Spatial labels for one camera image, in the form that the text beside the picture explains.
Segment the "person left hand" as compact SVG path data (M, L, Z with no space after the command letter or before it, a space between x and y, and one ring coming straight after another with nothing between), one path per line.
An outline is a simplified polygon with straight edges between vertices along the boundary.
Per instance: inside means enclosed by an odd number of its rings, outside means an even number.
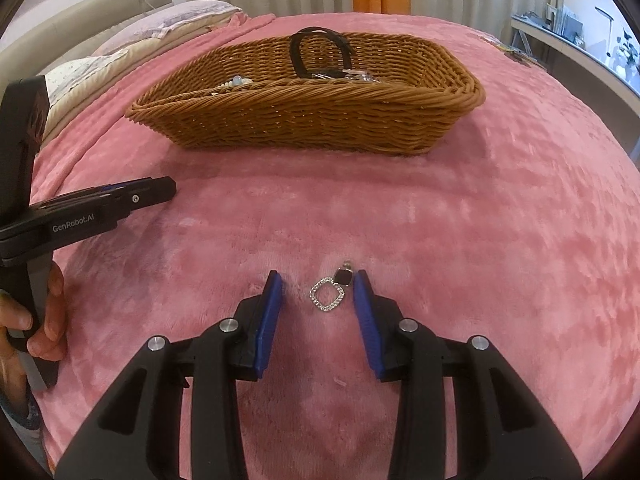
M56 382L66 356L67 304L64 276L53 261L47 278L42 312L35 314L1 292L1 394L9 409L26 415L27 386L37 389Z

